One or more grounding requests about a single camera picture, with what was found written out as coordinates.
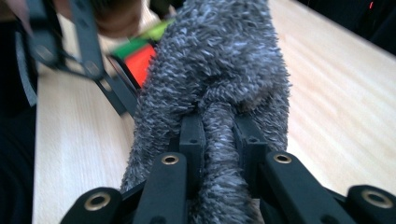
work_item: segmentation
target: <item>wooden table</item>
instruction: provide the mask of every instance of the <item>wooden table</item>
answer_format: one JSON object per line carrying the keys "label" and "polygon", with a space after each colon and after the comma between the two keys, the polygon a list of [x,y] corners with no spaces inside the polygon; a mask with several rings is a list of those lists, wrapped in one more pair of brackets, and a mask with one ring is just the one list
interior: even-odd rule
{"label": "wooden table", "polygon": [[[293,84],[289,152],[342,194],[396,194],[395,57],[294,1],[270,8]],[[34,223],[57,223],[82,193],[120,186],[134,125],[78,77],[41,69],[38,95]]]}

